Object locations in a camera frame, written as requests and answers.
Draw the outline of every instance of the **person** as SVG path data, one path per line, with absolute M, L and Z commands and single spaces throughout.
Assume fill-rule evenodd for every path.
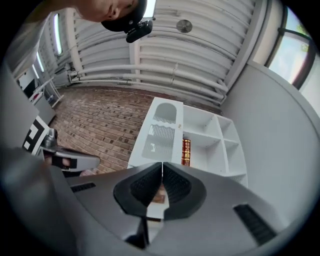
M 50 13 L 75 8 L 79 15 L 91 22 L 115 31 L 123 31 L 126 17 L 140 21 L 147 0 L 44 0 L 28 16 L 7 49 L 5 59 L 13 77 L 18 80 L 35 62 L 39 41 Z

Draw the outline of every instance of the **white shelving unit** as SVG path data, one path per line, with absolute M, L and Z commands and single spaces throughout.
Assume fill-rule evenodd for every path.
M 181 163 L 184 104 L 155 97 L 144 119 L 128 166 Z
M 191 141 L 191 167 L 248 186 L 245 156 L 232 120 L 184 105 L 183 138 Z
M 191 167 L 248 187 L 245 156 L 233 121 L 163 98 L 154 98 L 128 167 L 152 162 L 181 164 L 183 139 L 191 141 Z

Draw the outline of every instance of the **white wall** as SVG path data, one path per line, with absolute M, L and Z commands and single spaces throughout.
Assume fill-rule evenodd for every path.
M 312 69 L 300 88 L 300 93 L 320 117 L 320 56 L 316 55 Z
M 39 110 L 16 83 L 6 63 L 0 66 L 0 145 L 21 148 Z
M 221 109 L 242 143 L 249 189 L 289 222 L 305 214 L 320 187 L 320 119 L 310 104 L 251 61 Z
M 265 65 L 278 37 L 283 18 L 283 5 L 279 0 L 268 0 L 267 11 L 260 35 L 250 60 Z
M 37 80 L 37 77 L 31 67 L 25 74 L 23 74 L 23 76 L 19 78 L 20 87 L 22 88 L 22 90 L 24 90 L 33 79 Z

